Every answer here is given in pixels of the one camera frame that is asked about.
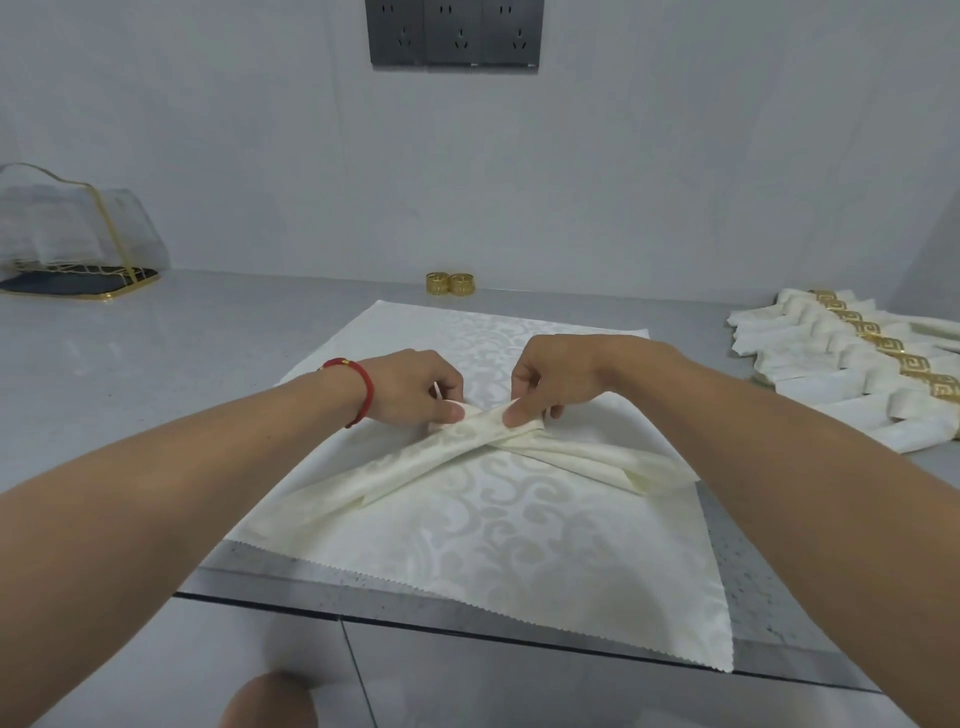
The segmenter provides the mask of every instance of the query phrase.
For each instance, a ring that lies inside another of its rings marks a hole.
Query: hand
[[[613,388],[618,347],[634,336],[606,334],[534,336],[514,367],[511,399],[503,413],[507,427],[526,425],[550,410],[560,417],[565,404],[590,401]]]
[[[438,353],[404,349],[364,359],[360,365],[373,380],[368,416],[374,420],[388,425],[450,425],[464,419],[463,408],[446,401],[464,400],[464,378]]]

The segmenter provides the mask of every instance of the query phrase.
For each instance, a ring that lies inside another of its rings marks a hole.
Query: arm
[[[516,426],[614,391],[700,474],[810,616],[923,726],[960,720],[960,492],[866,435],[632,336],[531,339]]]
[[[370,416],[455,422],[435,352],[362,362]],[[356,415],[345,366],[300,376],[54,468],[0,495],[0,725],[27,726],[129,640],[279,480]]]

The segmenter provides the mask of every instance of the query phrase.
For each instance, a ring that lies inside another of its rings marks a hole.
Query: outlet socket
[[[484,65],[540,66],[543,0],[483,0]]]
[[[423,0],[427,62],[479,65],[482,19],[482,0],[451,0],[446,3]]]
[[[377,66],[423,65],[423,0],[366,0],[370,62]]]

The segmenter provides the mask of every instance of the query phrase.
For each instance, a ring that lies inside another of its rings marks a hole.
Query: fabric
[[[931,370],[960,374],[960,324],[899,316],[858,301],[850,291],[847,309],[879,324],[884,336],[926,357]],[[812,294],[785,289],[778,303],[736,311],[733,350],[756,354],[754,378],[792,400],[855,427],[897,452],[912,452],[957,436],[960,406],[929,395],[926,382],[900,373],[900,362],[856,336],[853,327],[816,302]]]
[[[531,336],[602,331],[379,302],[285,380],[333,356],[364,359],[406,347],[435,349],[464,374],[466,399],[481,410],[494,410],[509,399],[510,371]],[[482,423],[469,427],[500,427],[496,414],[478,417]],[[456,439],[465,434],[459,425],[470,420],[438,434]],[[649,475],[649,468],[665,467],[658,458],[643,456],[638,462],[632,453],[643,449],[674,461],[667,470],[680,473],[679,480],[692,478],[665,438],[616,395],[570,407],[560,420],[548,421],[545,430],[534,424],[520,435],[525,433],[539,433],[540,446],[545,442],[541,435],[577,444],[550,456],[579,456],[581,445],[594,453],[600,451],[594,445],[615,446],[625,458],[623,473]],[[491,442],[497,439],[495,433],[489,436]],[[325,480],[329,484],[338,473],[398,456],[406,446],[430,440],[422,431],[362,422],[314,450],[228,537],[514,619],[732,669],[730,613],[694,486],[679,480],[669,485],[661,474],[654,494],[654,478],[615,474],[621,486],[630,484],[627,489],[612,487],[532,457],[534,448],[518,454],[492,445],[476,447],[474,435],[469,437],[466,449],[458,446],[462,454],[400,487],[394,488],[391,479],[392,492],[377,491],[380,497],[362,508],[340,508],[315,518],[329,510],[328,503],[302,522],[294,518],[274,527],[268,514],[275,509],[296,516],[296,509],[287,511],[281,505],[290,494]],[[415,470],[422,467],[419,461]],[[340,487],[347,505],[354,493],[350,488],[367,488],[362,481],[348,487],[344,482],[346,478]],[[653,495],[640,496],[638,490]],[[374,495],[360,491],[358,497]],[[306,503],[312,498],[303,499]]]
[[[460,406],[466,411],[461,422],[431,426],[432,434],[414,445],[283,498],[252,520],[250,529],[260,536],[271,536],[302,528],[343,508],[362,508],[455,457],[484,446],[515,452],[641,496],[693,485],[698,479],[686,463],[664,455],[561,440],[544,431],[543,420],[509,429],[502,421],[509,404],[487,412],[471,404]]]

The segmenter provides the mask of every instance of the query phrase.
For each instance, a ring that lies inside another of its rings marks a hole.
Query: gray countertop
[[[725,304],[486,290],[467,299],[434,299],[416,285],[186,271],[110,303],[6,296],[0,298],[0,491],[137,431],[272,386],[377,299],[649,328],[653,338],[714,369],[734,376],[751,371],[750,360],[729,352]],[[960,480],[957,443],[915,460]],[[872,689],[709,491],[701,487],[700,495],[727,589],[737,669]],[[181,591],[669,660],[230,542],[214,549]]]

